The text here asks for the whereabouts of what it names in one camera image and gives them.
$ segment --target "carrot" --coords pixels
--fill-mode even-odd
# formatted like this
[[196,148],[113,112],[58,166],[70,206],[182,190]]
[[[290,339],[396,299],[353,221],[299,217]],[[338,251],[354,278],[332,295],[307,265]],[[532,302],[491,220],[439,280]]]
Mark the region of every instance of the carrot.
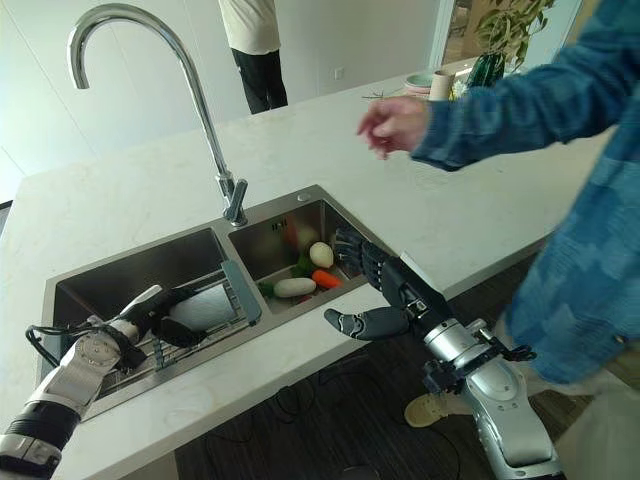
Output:
[[324,288],[335,288],[342,285],[342,280],[338,277],[320,269],[313,272],[311,279]]

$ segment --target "white shirt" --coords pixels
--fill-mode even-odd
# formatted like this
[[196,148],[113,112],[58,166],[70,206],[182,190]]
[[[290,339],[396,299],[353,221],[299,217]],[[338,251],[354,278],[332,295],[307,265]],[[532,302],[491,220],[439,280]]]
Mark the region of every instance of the white shirt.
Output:
[[280,48],[274,0],[218,0],[229,46],[249,55]]

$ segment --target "faucet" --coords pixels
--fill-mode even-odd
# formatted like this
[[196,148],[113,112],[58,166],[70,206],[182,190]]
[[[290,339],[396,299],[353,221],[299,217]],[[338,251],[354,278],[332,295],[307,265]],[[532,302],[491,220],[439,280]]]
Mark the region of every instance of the faucet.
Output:
[[218,171],[216,180],[226,203],[223,216],[236,227],[246,224],[247,217],[242,208],[242,201],[244,200],[248,183],[244,179],[239,179],[237,184],[233,181],[233,175],[227,168],[227,164],[222,156],[220,143],[218,142],[216,131],[213,128],[213,123],[211,122],[211,116],[209,115],[209,109],[207,108],[207,103],[202,93],[202,85],[200,84],[196,67],[180,38],[166,23],[141,8],[121,3],[100,5],[87,11],[80,17],[69,36],[67,61],[76,88],[89,88],[89,81],[87,80],[84,69],[84,51],[89,37],[100,26],[114,21],[133,22],[147,27],[149,30],[160,35],[178,57],[189,89],[191,90],[193,103],[200,117],[200,123],[207,137],[209,151],[211,152]]

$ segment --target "stainless steel sink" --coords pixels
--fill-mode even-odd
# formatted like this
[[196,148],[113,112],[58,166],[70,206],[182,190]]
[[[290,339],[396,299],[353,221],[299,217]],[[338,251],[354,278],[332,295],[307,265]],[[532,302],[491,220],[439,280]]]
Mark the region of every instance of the stainless steel sink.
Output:
[[[309,247],[313,243],[323,241],[331,244],[336,228],[348,226],[352,224],[338,213],[327,199],[322,198],[306,201],[284,214],[231,232],[229,239],[255,283],[275,284],[278,280],[294,276],[292,270],[298,258],[301,254],[308,255]],[[346,288],[331,292],[334,293],[332,297],[351,290],[360,280],[356,279],[356,272],[350,271],[339,260],[329,271],[340,277],[346,285]],[[303,310],[326,302],[328,296],[328,291],[319,288],[313,295],[318,299],[314,298],[315,301],[305,305]],[[263,300],[273,314],[284,314],[300,304],[298,298],[279,299],[263,296]]]
[[[138,346],[147,353],[147,361],[128,374],[114,370],[87,418],[363,285],[362,276],[337,261],[331,271],[343,279],[343,285],[319,289],[304,302],[265,298],[258,289],[259,282],[290,277],[300,253],[315,241],[331,244],[337,227],[355,228],[382,245],[317,185],[245,213],[248,223],[243,227],[221,218],[47,282],[45,298],[53,298],[47,302],[53,305],[45,309],[44,325],[78,325],[92,315],[108,321],[153,284],[166,288],[223,284],[236,310],[234,319],[208,331],[208,337],[194,348],[174,347],[151,335],[142,339]],[[57,356],[70,346],[59,338],[45,337],[45,346]],[[41,376],[49,370],[43,362]]]

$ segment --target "kitchen island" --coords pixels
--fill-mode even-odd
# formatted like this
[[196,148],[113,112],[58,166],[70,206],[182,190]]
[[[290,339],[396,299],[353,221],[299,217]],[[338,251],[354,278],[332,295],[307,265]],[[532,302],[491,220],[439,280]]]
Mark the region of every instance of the kitchen island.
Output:
[[[396,153],[377,160],[355,136],[372,92],[403,77],[218,125],[245,206],[319,184],[448,298],[539,248],[568,211],[610,132],[488,159],[455,173]],[[0,425],[36,384],[24,339],[42,321],[47,280],[220,217],[204,135],[187,132],[26,178],[0,240]],[[130,473],[356,350],[325,308],[384,305],[360,287],[83,424],[55,478]]]

